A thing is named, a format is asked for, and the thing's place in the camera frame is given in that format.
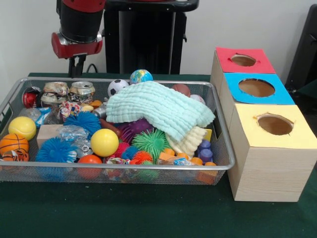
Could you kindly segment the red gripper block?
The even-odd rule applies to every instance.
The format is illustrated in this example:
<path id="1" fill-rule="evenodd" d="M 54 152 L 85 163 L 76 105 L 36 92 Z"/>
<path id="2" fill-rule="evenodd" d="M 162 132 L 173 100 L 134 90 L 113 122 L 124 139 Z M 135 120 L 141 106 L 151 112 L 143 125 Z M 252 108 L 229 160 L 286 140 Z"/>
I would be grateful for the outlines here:
<path id="1" fill-rule="evenodd" d="M 54 53 L 59 59 L 69 59 L 68 76 L 73 78 L 82 75 L 85 62 L 84 56 L 98 54 L 103 46 L 102 35 L 97 34 L 96 40 L 90 43 L 76 43 L 67 40 L 59 32 L 53 32 L 51 36 L 51 44 Z M 78 57 L 78 63 L 75 65 L 75 56 Z"/>

